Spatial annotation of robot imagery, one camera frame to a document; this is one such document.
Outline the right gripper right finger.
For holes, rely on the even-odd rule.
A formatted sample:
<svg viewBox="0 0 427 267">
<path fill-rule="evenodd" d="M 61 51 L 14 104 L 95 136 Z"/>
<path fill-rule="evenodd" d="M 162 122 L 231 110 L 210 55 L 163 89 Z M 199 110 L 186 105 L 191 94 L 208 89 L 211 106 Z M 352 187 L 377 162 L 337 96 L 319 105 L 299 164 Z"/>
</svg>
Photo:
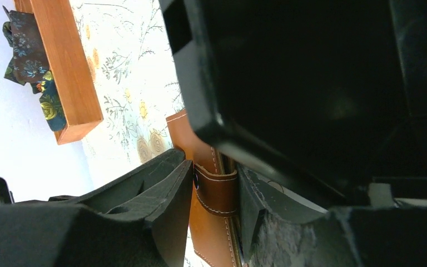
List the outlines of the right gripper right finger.
<svg viewBox="0 0 427 267">
<path fill-rule="evenodd" d="M 305 266 L 301 245 L 313 246 L 313 230 L 303 228 L 327 211 L 252 169 L 236 165 L 240 179 L 240 228 L 249 266 Z"/>
</svg>

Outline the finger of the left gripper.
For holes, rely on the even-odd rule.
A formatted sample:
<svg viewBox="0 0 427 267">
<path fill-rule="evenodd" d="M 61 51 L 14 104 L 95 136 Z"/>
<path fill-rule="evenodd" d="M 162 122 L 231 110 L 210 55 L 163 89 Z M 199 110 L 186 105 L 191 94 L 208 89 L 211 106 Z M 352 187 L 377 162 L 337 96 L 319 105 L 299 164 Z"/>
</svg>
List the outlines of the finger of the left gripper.
<svg viewBox="0 0 427 267">
<path fill-rule="evenodd" d="M 82 196 L 53 196 L 49 202 L 82 204 L 90 209 L 107 213 L 164 180 L 183 160 L 185 153 L 169 149 L 121 177 Z"/>
</svg>

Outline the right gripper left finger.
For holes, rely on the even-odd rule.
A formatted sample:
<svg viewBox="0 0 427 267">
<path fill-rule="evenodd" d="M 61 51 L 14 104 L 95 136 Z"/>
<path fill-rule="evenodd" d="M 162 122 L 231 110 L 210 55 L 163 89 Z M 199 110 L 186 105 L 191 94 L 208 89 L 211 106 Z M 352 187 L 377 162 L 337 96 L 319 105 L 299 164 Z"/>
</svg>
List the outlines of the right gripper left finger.
<svg viewBox="0 0 427 267">
<path fill-rule="evenodd" d="M 107 212 L 124 223 L 120 252 L 126 266 L 183 266 L 193 163 L 183 160 L 162 181 Z"/>
</svg>

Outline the brown leather card holder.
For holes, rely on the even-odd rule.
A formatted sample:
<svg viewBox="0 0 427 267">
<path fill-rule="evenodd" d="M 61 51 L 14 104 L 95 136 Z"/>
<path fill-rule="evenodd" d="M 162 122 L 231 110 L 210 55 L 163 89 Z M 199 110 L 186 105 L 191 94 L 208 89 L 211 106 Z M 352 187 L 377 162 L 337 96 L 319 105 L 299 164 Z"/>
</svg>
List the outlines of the brown leather card holder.
<svg viewBox="0 0 427 267">
<path fill-rule="evenodd" d="M 193 162 L 189 228 L 194 252 L 209 266 L 241 266 L 237 171 L 232 160 L 196 136 L 189 118 L 181 110 L 166 122 L 174 147 Z"/>
</svg>

